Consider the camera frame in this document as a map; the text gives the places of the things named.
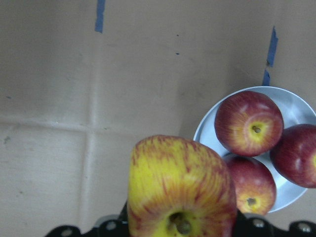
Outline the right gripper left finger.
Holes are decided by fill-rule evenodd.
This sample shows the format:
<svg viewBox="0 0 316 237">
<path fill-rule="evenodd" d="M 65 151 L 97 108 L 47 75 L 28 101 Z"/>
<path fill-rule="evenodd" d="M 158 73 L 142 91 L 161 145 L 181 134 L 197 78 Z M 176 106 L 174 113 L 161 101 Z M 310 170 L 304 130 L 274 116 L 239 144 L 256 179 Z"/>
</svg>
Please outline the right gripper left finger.
<svg viewBox="0 0 316 237">
<path fill-rule="evenodd" d="M 119 215 L 103 216 L 94 226 L 83 233 L 79 227 L 73 225 L 58 226 L 49 231 L 46 237 L 128 237 L 127 203 L 124 204 Z"/>
</svg>

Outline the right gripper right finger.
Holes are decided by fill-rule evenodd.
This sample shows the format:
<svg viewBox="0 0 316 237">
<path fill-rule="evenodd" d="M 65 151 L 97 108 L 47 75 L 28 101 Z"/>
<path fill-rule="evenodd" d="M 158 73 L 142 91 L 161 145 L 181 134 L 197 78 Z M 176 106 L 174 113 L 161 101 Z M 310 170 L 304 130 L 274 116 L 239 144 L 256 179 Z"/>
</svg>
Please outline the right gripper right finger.
<svg viewBox="0 0 316 237">
<path fill-rule="evenodd" d="M 236 237 L 315 237 L 316 224 L 310 221 L 295 221 L 287 230 L 280 229 L 263 216 L 237 212 Z"/>
</svg>

